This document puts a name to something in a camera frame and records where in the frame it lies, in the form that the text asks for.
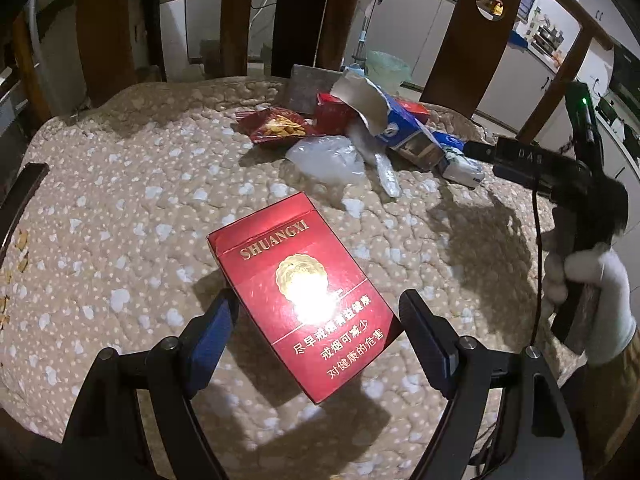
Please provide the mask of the white gloved right hand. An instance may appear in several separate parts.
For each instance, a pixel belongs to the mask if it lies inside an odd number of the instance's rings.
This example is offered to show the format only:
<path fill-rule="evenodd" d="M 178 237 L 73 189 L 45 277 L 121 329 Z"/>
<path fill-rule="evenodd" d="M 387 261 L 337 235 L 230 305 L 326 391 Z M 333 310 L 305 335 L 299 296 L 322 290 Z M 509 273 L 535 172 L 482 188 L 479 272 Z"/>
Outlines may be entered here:
<path fill-rule="evenodd" d="M 559 309 L 566 300 L 570 282 L 599 289 L 599 303 L 586 338 L 585 352 L 589 364 L 603 365 L 619 356 L 637 331 L 626 268 L 615 250 L 605 244 L 561 257 L 559 241 L 560 233 L 556 229 L 541 234 L 541 247 L 547 253 L 542 314 L 548 318 Z"/>

